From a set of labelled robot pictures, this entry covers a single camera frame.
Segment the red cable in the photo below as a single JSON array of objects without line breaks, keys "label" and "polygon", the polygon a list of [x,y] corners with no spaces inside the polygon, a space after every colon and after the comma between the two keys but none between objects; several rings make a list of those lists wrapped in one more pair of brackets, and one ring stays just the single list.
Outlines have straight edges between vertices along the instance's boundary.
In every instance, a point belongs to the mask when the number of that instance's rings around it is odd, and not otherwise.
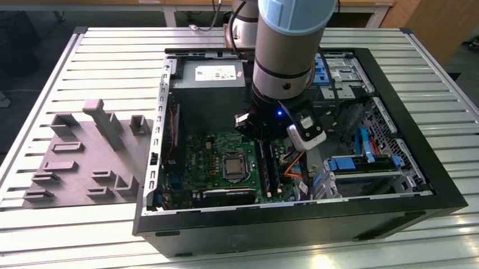
[{"label": "red cable", "polygon": [[163,165],[167,164],[171,152],[173,151],[173,147],[175,147],[173,111],[171,108],[168,108],[168,109],[169,109],[171,147],[169,147],[168,155],[167,155],[167,158],[164,159]]},{"label": "red cable", "polygon": [[372,138],[369,138],[369,143],[371,143],[371,147],[372,147],[372,149],[373,149],[373,151],[375,151],[375,154],[380,154],[381,153],[381,151],[379,150],[379,147],[377,147],[377,145],[376,145],[376,143],[375,143],[375,141],[373,141],[373,139]]}]

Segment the wooden cabinet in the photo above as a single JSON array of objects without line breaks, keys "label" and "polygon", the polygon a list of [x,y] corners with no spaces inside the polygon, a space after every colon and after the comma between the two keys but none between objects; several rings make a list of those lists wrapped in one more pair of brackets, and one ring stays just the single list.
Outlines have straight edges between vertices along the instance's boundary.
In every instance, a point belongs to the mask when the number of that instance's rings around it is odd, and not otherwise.
[{"label": "wooden cabinet", "polygon": [[396,0],[381,23],[409,28],[441,64],[478,26],[478,0]]}]

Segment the metal slat surface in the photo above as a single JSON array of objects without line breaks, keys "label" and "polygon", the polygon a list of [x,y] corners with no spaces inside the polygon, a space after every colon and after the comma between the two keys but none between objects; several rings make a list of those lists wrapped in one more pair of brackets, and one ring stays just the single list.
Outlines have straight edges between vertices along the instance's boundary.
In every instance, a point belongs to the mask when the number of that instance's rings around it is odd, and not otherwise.
[{"label": "metal slat surface", "polygon": [[47,150],[55,112],[73,112],[83,100],[103,98],[119,119],[155,118],[165,48],[221,47],[223,30],[189,28],[91,28],[72,44],[63,70],[19,146],[0,188],[0,266],[31,268],[124,267],[161,264],[175,268],[476,268],[479,232],[479,124],[436,65],[395,29],[333,29],[323,47],[365,47],[435,149],[470,206],[427,220],[393,236],[340,243],[183,259],[165,259],[131,235],[135,204],[41,210],[21,209],[21,195]]}]

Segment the black cable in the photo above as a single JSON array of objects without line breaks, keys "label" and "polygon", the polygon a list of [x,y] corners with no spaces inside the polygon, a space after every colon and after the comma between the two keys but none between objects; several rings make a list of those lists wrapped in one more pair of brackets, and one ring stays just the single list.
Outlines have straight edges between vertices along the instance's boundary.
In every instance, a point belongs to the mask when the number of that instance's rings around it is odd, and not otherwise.
[{"label": "black cable", "polygon": [[217,1],[217,9],[216,9],[216,12],[215,12],[215,16],[212,18],[212,22],[211,22],[211,26],[208,27],[208,29],[201,29],[200,27],[197,27],[196,25],[191,24],[189,25],[189,28],[195,31],[203,31],[203,32],[209,32],[211,29],[215,27],[215,24],[216,24],[216,19],[217,19],[217,14],[219,14],[219,10],[221,8],[221,5],[223,5],[223,0],[219,0]]},{"label": "black cable", "polygon": [[243,1],[243,3],[239,5],[236,11],[231,15],[229,23],[228,23],[229,41],[231,41],[232,51],[235,52],[237,57],[240,57],[240,54],[237,53],[237,47],[236,47],[236,44],[235,44],[235,37],[232,36],[232,22],[235,21],[235,18],[237,16],[239,12],[241,11],[241,8],[244,7],[245,4],[247,4],[247,2]]},{"label": "black cable", "polygon": [[331,85],[331,90],[332,90],[332,93],[335,95],[335,119],[337,118],[339,116],[339,96],[337,96],[337,89],[336,89],[336,81],[335,79],[332,78],[332,75],[331,75],[331,71],[329,71],[329,65],[328,65],[328,62],[327,62],[327,58],[324,57],[324,53],[323,53],[323,50],[321,50],[321,47],[319,47],[319,52],[320,52],[320,56],[321,56],[321,61],[323,61],[323,65],[324,65],[324,69],[327,71],[327,75],[328,75],[328,80],[329,80],[329,85]]}]

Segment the open computer tower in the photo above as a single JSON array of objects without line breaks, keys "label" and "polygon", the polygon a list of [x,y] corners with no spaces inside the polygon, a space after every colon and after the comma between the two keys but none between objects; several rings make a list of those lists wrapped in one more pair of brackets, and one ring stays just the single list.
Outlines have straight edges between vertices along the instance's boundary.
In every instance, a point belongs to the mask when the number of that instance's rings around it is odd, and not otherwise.
[{"label": "open computer tower", "polygon": [[323,52],[336,93],[317,54],[304,94],[327,140],[300,154],[235,130],[252,62],[167,50],[133,222],[165,256],[383,238],[467,206],[369,50]]}]

